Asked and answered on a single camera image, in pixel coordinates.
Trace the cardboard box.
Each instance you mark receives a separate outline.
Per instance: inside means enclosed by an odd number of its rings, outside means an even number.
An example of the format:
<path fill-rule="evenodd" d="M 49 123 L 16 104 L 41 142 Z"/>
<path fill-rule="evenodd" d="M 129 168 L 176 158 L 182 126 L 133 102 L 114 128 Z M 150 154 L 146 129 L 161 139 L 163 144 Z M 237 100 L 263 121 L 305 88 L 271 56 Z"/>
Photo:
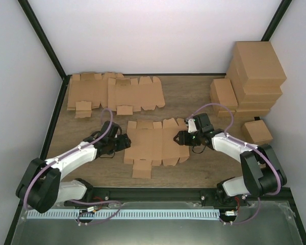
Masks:
<path fill-rule="evenodd" d="M 150 179 L 153 166 L 175 166 L 187 161 L 189 147 L 173 140 L 179 131 L 186 129 L 182 118 L 129 120 L 126 133 L 131 147 L 124 151 L 123 162 L 133 166 L 132 177 Z"/>

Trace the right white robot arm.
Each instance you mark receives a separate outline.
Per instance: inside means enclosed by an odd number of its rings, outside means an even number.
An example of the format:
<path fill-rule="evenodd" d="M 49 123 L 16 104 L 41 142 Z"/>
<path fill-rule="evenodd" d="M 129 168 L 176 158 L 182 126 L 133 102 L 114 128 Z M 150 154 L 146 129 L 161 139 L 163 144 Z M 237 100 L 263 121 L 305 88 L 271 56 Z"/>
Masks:
<path fill-rule="evenodd" d="M 221 152 L 240 163 L 242 176 L 217 184 L 216 199 L 223 206 L 235 197 L 249 195 L 259 198 L 276 195 L 287 183 L 287 176 L 271 145 L 256 145 L 239 140 L 222 129 L 215 129 L 207 114 L 202 113 L 185 121 L 186 130 L 173 138 L 178 145 L 204 146 Z"/>

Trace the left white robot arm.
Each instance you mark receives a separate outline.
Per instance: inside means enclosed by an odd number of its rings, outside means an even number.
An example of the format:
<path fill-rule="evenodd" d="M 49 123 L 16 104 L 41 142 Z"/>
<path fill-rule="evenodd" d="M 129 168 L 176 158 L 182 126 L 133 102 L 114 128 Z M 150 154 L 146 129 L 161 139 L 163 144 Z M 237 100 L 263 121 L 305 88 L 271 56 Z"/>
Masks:
<path fill-rule="evenodd" d="M 16 189 L 16 196 L 25 209 L 32 208 L 39 213 L 47 212 L 56 203 L 70 200 L 89 206 L 94 200 L 90 184 L 82 179 L 62 180 L 80 166 L 103 155 L 114 156 L 130 146 L 131 140 L 122 133 L 121 127 L 106 121 L 101 130 L 84 138 L 71 150 L 45 160 L 33 159 Z"/>

